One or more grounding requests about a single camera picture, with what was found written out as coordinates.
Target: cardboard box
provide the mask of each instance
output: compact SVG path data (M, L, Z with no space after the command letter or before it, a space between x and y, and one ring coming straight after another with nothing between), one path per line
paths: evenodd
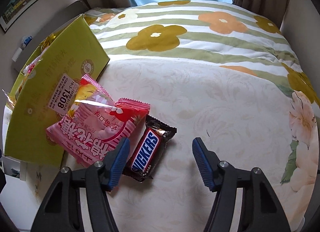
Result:
M40 54L38 47L25 66ZM49 139L45 129L58 122L62 115L49 108L50 101L63 76L69 76L74 82L79 82L84 74L97 79L108 61L84 16L79 16L55 38L24 83L9 123L4 155L59 167L64 150ZM11 96L15 96L24 79L23 69ZM73 100L74 96L68 105L72 105Z

